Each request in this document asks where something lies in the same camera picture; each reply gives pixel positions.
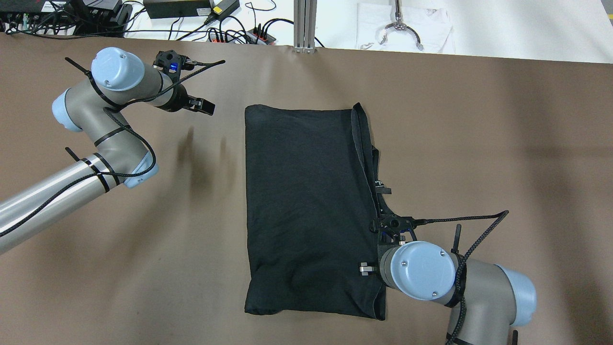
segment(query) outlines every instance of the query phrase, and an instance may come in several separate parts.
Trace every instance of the light blue joint cap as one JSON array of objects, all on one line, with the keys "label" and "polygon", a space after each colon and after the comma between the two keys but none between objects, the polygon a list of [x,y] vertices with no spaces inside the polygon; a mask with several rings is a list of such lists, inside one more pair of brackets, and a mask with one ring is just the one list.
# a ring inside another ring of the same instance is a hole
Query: light blue joint cap
[{"label": "light blue joint cap", "polygon": [[[146,170],[151,166],[153,162],[153,156],[151,152],[147,152],[147,154],[143,157],[143,160],[140,161],[139,165],[133,170],[132,174],[138,174],[141,171]],[[126,185],[127,188],[134,188],[141,184],[143,181],[147,180],[149,177],[157,174],[159,171],[159,166],[156,163],[153,169],[149,170],[146,174],[142,174],[141,176],[136,177],[128,177],[123,184]]]},{"label": "light blue joint cap", "polygon": [[515,321],[511,326],[525,326],[532,320],[532,314],[536,311],[536,288],[532,284],[530,278],[525,274],[513,271],[512,269],[498,266],[506,274],[506,277],[511,283],[513,294],[515,295],[515,304],[517,312]]},{"label": "light blue joint cap", "polygon": [[145,64],[132,53],[108,47],[91,62],[91,74],[102,87],[111,91],[126,91],[135,87],[145,76]]},{"label": "light blue joint cap", "polygon": [[409,297],[432,301],[447,294],[455,281],[455,265],[436,244],[413,241],[401,246],[391,262],[392,279]]},{"label": "light blue joint cap", "polygon": [[51,105],[51,111],[53,112],[53,116],[55,119],[64,125],[65,129],[73,132],[81,132],[83,131],[79,128],[68,116],[68,110],[66,109],[66,93],[69,89],[64,91],[59,97],[53,101]]}]

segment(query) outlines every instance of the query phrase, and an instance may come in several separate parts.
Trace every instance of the brown table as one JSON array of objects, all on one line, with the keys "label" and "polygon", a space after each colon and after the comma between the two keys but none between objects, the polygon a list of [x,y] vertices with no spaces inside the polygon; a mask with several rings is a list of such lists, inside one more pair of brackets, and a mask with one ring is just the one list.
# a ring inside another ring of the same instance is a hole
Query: brown table
[{"label": "brown table", "polygon": [[[227,64],[185,83],[215,116],[145,104],[124,115],[161,171],[120,186],[0,257],[0,344],[442,344],[449,311],[389,290],[388,320],[243,312],[243,111],[361,102],[398,214],[509,209],[473,257],[532,279],[520,344],[613,343],[613,66],[130,39],[0,37],[0,200],[94,152],[51,102],[103,47]],[[465,222],[461,249],[487,227]],[[451,247],[454,224],[418,228]]]}]

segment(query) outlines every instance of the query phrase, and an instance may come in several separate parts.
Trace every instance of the folded black fabric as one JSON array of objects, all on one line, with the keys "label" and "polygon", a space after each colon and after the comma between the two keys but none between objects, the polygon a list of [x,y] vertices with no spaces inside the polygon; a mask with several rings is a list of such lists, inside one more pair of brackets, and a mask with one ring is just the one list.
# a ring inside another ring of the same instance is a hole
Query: folded black fabric
[{"label": "folded black fabric", "polygon": [[245,312],[335,312],[385,319],[377,262],[373,147],[360,104],[347,110],[245,110]]}]

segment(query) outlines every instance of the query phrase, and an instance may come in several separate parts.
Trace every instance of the metal bracket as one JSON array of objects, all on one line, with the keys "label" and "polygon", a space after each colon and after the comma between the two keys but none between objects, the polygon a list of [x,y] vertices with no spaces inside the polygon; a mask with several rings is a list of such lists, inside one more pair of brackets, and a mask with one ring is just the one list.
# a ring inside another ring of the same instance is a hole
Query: metal bracket
[{"label": "metal bracket", "polygon": [[315,52],[317,0],[294,0],[294,51]]}]

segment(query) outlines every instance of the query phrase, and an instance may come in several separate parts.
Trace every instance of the white label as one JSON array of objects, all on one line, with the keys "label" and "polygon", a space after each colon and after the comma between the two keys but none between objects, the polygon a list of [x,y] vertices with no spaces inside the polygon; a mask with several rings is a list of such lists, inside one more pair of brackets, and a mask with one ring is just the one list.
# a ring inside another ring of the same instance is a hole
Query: white label
[{"label": "white label", "polygon": [[45,1],[45,4],[42,6],[42,10],[40,11],[41,12],[55,12],[59,8],[62,8],[62,6],[64,5],[66,5],[66,1]]},{"label": "white label", "polygon": [[198,12],[198,15],[210,15],[211,9],[210,8],[196,9],[196,12]]}]

